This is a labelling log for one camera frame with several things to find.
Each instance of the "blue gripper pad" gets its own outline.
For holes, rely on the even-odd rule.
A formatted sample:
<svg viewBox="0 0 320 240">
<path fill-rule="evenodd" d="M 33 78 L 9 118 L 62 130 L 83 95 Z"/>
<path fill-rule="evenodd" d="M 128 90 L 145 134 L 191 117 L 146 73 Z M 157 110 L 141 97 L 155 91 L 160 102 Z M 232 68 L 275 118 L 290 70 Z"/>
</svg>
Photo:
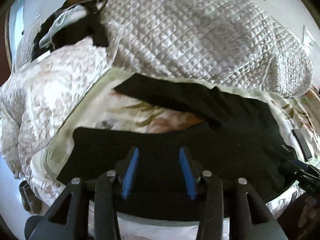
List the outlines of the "blue gripper pad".
<svg viewBox="0 0 320 240">
<path fill-rule="evenodd" d="M 179 153 L 179 162 L 182 169 L 182 173 L 184 176 L 184 180 L 186 183 L 187 193 L 191 197 L 192 200 L 196 199 L 196 181 L 192 175 L 191 168 L 189 162 L 186 157 L 186 153 L 183 148 L 180 149 Z"/>
<path fill-rule="evenodd" d="M 131 192 L 132 182 L 138 166 L 138 160 L 139 160 L 139 150 L 138 148 L 136 148 L 134 150 L 128 169 L 123 179 L 122 192 L 121 192 L 121 196 L 123 199 L 127 199 Z"/>
</svg>

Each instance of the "silver screw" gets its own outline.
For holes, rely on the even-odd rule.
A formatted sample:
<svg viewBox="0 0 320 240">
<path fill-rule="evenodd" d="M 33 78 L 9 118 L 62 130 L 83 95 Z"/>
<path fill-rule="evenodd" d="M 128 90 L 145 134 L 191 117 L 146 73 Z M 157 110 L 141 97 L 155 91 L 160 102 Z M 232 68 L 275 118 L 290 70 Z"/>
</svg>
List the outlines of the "silver screw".
<svg viewBox="0 0 320 240">
<path fill-rule="evenodd" d="M 212 173 L 211 173 L 211 171 L 203 171 L 202 175 L 205 177 L 211 177 Z"/>
<path fill-rule="evenodd" d="M 114 177 L 114 176 L 116 176 L 117 175 L 117 173 L 116 173 L 116 171 L 114 171 L 114 170 L 111 170 L 111 171 L 108 171 L 107 172 L 107 176 L 108 177 Z"/>
<path fill-rule="evenodd" d="M 74 179 L 72 179 L 72 181 L 71 181 L 71 183 L 72 184 L 79 184 L 80 183 L 80 178 L 74 178 Z"/>
<path fill-rule="evenodd" d="M 247 180 L 246 180 L 245 178 L 239 178 L 239 179 L 238 179 L 238 182 L 239 182 L 240 184 L 242 184 L 242 185 L 247 184 Z"/>
</svg>

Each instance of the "bed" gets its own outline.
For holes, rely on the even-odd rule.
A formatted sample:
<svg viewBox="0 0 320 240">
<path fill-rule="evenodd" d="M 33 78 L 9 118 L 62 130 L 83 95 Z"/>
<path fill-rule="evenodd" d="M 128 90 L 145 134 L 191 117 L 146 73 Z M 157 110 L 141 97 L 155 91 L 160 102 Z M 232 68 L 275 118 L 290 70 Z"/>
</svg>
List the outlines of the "bed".
<svg viewBox="0 0 320 240">
<path fill-rule="evenodd" d="M 132 73 L 218 85 L 263 101 L 298 158 L 303 161 L 291 133 L 295 128 L 312 149 L 311 163 L 319 165 L 320 99 L 310 88 L 312 65 L 300 42 L 254 3 L 108 0 L 101 15 L 107 48 L 94 46 L 87 37 L 30 63 L 32 42 L 45 20 L 38 18 L 26 30 L 0 93 L 0 152 L 14 176 L 25 177 L 45 203 L 51 205 L 64 189 L 56 178 L 72 151 L 76 127 L 161 133 L 201 121 L 115 93 L 113 88 Z M 294 183 L 267 206 L 278 217 L 302 193 Z M 196 237 L 197 222 L 118 216 L 123 239 Z M 93 203 L 89 232 L 93 234 Z"/>
</svg>

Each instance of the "black smartphone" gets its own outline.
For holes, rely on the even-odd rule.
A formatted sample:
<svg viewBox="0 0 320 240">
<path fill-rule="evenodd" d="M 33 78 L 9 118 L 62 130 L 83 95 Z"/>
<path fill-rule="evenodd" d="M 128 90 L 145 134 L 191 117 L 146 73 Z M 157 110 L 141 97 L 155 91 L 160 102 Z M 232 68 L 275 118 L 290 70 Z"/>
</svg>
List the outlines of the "black smartphone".
<svg viewBox="0 0 320 240">
<path fill-rule="evenodd" d="M 300 131 L 300 129 L 293 129 L 292 133 L 295 135 L 296 139 L 298 140 L 298 143 L 302 150 L 305 161 L 306 162 L 310 161 L 312 159 L 312 153 L 310 151 L 309 145 L 306 142 L 302 132 Z"/>
</svg>

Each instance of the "black cloth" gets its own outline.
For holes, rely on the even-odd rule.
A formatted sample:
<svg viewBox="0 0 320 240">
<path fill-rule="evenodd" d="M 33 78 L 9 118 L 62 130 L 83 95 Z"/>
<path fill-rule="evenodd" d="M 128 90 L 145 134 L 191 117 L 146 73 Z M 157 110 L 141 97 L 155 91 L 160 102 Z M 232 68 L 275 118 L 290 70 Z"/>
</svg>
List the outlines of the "black cloth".
<svg viewBox="0 0 320 240">
<path fill-rule="evenodd" d="M 138 74 L 115 90 L 153 105 L 191 112 L 207 122 L 164 134 L 77 128 L 74 149 L 58 176 L 64 184 L 74 177 L 93 179 L 113 169 L 131 146 L 137 146 L 141 161 L 147 162 L 139 166 L 133 193 L 186 192 L 181 169 L 176 166 L 183 146 L 188 147 L 194 160 L 220 178 L 246 178 L 265 202 L 292 184 L 285 184 L 278 167 L 294 159 L 295 151 L 284 143 L 268 104 L 224 93 L 217 87 L 210 90 L 199 84 L 160 81 Z M 165 162 L 164 172 L 160 163 Z M 199 203 L 180 195 L 151 198 L 140 194 L 116 204 L 116 208 L 150 219 L 191 221 L 198 219 Z"/>
<path fill-rule="evenodd" d="M 31 54 L 32 60 L 35 60 L 47 50 L 52 52 L 55 49 L 59 49 L 65 45 L 76 44 L 78 41 L 81 41 L 87 36 L 92 37 L 93 44 L 95 46 L 107 47 L 109 45 L 108 39 L 105 29 L 100 23 L 100 12 L 97 10 L 96 3 L 96 0 L 78 3 L 84 6 L 88 10 L 89 14 L 77 22 L 70 24 L 58 31 L 52 37 L 52 43 L 54 46 L 53 44 L 50 44 L 49 47 L 40 49 L 40 40 L 48 33 L 53 22 L 58 18 L 65 8 L 62 6 L 51 16 L 49 16 L 41 25 L 40 31 L 33 41 L 34 46 Z"/>
</svg>

